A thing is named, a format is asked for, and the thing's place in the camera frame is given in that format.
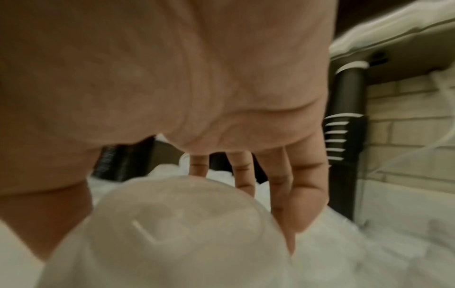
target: brick wall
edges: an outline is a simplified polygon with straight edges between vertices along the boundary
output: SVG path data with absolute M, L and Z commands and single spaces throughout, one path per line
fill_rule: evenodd
M 455 68 L 441 75 L 455 92 Z M 367 114 L 369 137 L 360 178 L 455 193 L 455 139 L 368 175 L 384 161 L 436 141 L 452 125 L 451 111 L 428 76 L 369 86 Z

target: finger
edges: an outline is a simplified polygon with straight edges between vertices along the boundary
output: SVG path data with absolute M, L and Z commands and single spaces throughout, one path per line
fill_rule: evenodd
M 280 225 L 289 252 L 295 250 L 295 232 L 284 218 L 284 207 L 291 190 L 292 173 L 284 148 L 255 153 L 257 162 L 269 179 L 272 215 Z
M 236 188 L 245 191 L 250 196 L 255 196 L 256 177 L 253 155 L 251 152 L 229 152 L 227 159 L 232 166 Z
M 294 180 L 284 216 L 296 232 L 302 232 L 328 203 L 328 161 L 322 129 L 286 146 L 286 151 Z
M 190 155 L 190 175 L 205 177 L 209 171 L 208 155 Z

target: white wire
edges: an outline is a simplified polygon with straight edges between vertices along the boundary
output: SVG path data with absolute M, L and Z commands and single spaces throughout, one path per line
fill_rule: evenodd
M 433 142 L 422 148 L 413 150 L 411 152 L 408 152 L 408 153 L 402 154 L 396 158 L 393 158 L 389 161 L 386 161 L 385 163 L 379 165 L 375 170 L 368 173 L 368 175 L 382 171 L 387 167 L 396 165 L 396 164 L 402 162 L 403 160 L 416 156 L 417 154 L 425 153 L 425 152 L 428 152 L 429 150 L 443 146 L 444 144 L 449 142 L 455 136 L 455 95 L 446 86 L 446 84 L 444 83 L 444 80 L 441 78 L 441 75 L 438 71 L 431 72 L 430 78 L 433 81 L 433 83 L 435 84 L 435 86 L 438 88 L 441 95 L 446 99 L 447 103 L 449 104 L 450 109 L 452 110 L 453 121 L 452 121 L 452 127 L 449 129 L 449 132 L 447 132 L 443 137 L 441 137 L 436 142 Z

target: white brick wall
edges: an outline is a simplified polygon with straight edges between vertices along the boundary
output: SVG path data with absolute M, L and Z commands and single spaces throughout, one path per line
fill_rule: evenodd
M 442 72 L 455 92 L 455 67 Z M 455 194 L 455 139 L 374 175 L 385 161 L 430 144 L 447 133 L 451 111 L 428 76 L 368 87 L 368 147 L 359 177 Z

